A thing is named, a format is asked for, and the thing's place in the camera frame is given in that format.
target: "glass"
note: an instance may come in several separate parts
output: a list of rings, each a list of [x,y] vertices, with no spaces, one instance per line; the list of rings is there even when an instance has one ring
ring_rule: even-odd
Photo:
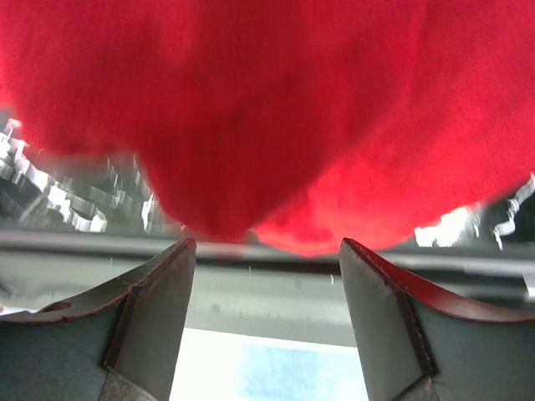
[[[186,329],[171,401],[367,401],[357,348]]]

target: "red sweater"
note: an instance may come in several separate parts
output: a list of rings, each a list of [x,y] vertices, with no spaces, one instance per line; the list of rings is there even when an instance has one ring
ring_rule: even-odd
[[[381,248],[533,170],[533,21],[530,0],[3,0],[0,90],[34,149],[138,153],[193,230]]]

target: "red fabric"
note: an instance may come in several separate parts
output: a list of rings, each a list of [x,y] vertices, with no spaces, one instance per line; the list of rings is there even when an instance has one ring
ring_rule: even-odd
[[[134,151],[166,211],[304,254],[394,245],[535,165],[529,0],[4,0],[51,154]]]

